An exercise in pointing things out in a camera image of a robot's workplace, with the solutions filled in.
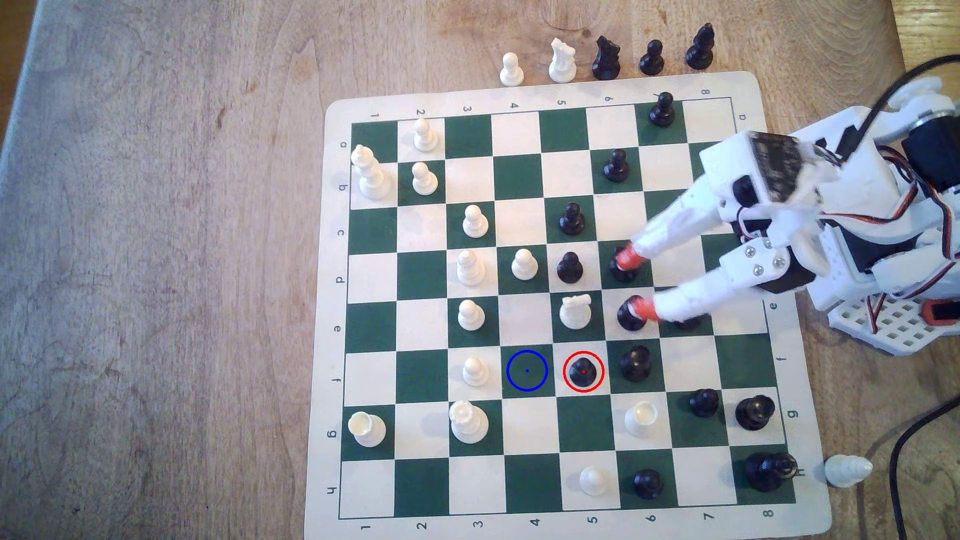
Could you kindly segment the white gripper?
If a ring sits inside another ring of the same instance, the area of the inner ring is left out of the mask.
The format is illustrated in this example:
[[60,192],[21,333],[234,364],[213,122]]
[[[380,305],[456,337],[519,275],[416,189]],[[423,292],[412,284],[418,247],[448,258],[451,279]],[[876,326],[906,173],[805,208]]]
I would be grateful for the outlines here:
[[828,154],[790,135],[746,130],[700,156],[709,184],[693,183],[649,218],[616,252],[613,267],[634,272],[674,245],[720,226],[722,218],[750,241],[722,255],[720,266],[703,276],[649,299],[630,296],[630,323],[686,321],[732,300],[798,289],[831,274],[819,240],[818,189],[834,181]]

